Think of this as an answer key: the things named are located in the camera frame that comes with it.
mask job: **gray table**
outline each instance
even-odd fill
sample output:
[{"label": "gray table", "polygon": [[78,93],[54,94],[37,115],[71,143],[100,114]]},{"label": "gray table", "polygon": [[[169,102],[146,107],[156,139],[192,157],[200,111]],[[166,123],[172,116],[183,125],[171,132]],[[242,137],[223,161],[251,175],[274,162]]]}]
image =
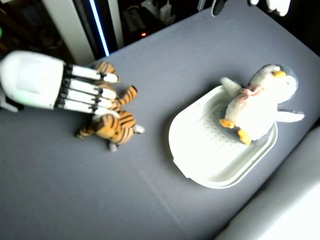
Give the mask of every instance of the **gray table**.
[{"label": "gray table", "polygon": [[[228,1],[113,54],[121,88],[136,85],[127,107],[143,135],[118,152],[74,133],[89,118],[64,110],[0,111],[2,240],[209,240],[245,204],[320,116],[320,58],[258,8]],[[274,148],[238,185],[224,190],[186,179],[172,162],[173,117],[228,75],[247,83],[281,63],[300,79]]]}]

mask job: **blue light strip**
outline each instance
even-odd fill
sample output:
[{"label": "blue light strip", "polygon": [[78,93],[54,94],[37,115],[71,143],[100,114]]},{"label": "blue light strip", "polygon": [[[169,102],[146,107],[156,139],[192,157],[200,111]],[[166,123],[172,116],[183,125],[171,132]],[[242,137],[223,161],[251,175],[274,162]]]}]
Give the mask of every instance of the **blue light strip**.
[{"label": "blue light strip", "polygon": [[99,19],[99,16],[98,16],[95,0],[89,0],[89,1],[90,1],[90,5],[91,5],[91,8],[92,8],[92,12],[93,12],[93,16],[94,16],[94,20],[95,20],[96,26],[98,27],[98,31],[99,31],[99,35],[100,35],[100,38],[101,38],[101,42],[102,42],[102,45],[103,45],[103,49],[104,49],[105,55],[107,57],[109,57],[110,54],[109,54],[109,51],[108,51],[108,47],[107,47],[106,39],[105,39],[105,36],[104,36],[104,32],[102,31],[102,27],[101,27],[100,19]]}]

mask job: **penguin beak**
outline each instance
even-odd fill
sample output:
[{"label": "penguin beak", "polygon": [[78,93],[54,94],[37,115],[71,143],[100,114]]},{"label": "penguin beak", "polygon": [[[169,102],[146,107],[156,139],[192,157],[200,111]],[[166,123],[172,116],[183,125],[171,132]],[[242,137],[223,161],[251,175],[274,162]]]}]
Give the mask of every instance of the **penguin beak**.
[{"label": "penguin beak", "polygon": [[284,71],[276,71],[273,76],[278,79],[287,76],[287,74]]}]

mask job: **robotic hand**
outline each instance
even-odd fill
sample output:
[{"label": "robotic hand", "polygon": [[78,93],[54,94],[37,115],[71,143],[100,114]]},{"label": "robotic hand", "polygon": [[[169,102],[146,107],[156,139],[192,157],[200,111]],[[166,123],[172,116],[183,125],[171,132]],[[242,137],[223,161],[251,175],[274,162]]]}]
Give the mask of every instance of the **robotic hand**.
[{"label": "robotic hand", "polygon": [[[249,0],[252,5],[257,5],[259,0]],[[285,16],[289,11],[291,0],[266,0],[266,4],[270,11],[276,10],[281,17]]]},{"label": "robotic hand", "polygon": [[113,84],[119,79],[115,74],[99,73],[43,54],[14,51],[0,63],[0,107],[18,111],[7,97],[30,107],[113,114],[110,99],[116,98],[116,92],[97,87],[95,81]]},{"label": "robotic hand", "polygon": [[[227,0],[213,0],[212,16],[217,16],[225,6]],[[257,5],[259,0],[248,0],[251,5]],[[270,11],[277,11],[281,17],[285,16],[290,7],[291,0],[266,0],[266,4]]]}]

